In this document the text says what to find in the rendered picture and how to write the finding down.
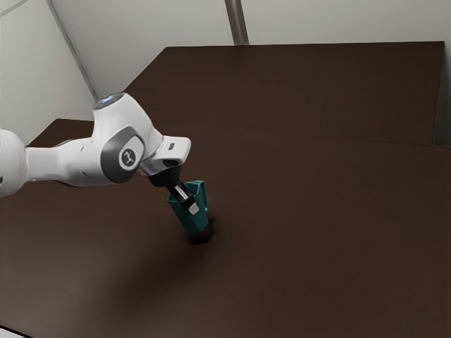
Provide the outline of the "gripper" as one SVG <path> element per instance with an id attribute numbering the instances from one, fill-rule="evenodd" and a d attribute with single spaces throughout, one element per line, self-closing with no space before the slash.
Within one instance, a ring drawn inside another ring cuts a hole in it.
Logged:
<path id="1" fill-rule="evenodd" d="M 190 214 L 196 214 L 199 212 L 199 207 L 192 192 L 180 179 L 181 170 L 181 166 L 167 168 L 160 173 L 149 176 L 148 180 L 155 187 L 165 187 Z"/>

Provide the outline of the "teal faceted mug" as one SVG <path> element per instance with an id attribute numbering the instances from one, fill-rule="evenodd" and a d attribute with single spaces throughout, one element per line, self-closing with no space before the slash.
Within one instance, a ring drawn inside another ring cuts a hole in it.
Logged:
<path id="1" fill-rule="evenodd" d="M 180 221 L 184 230 L 188 234 L 195 234 L 202 232 L 209 224 L 207 211 L 209 209 L 209 203 L 206 193 L 206 185 L 203 180 L 195 180 L 191 182 L 183 182 L 187 185 L 188 189 L 194 195 L 194 198 L 199 207 L 199 212 L 196 214 L 190 214 L 183 205 L 178 202 L 172 194 L 169 192 L 167 202 L 175 213 L 176 217 Z"/>

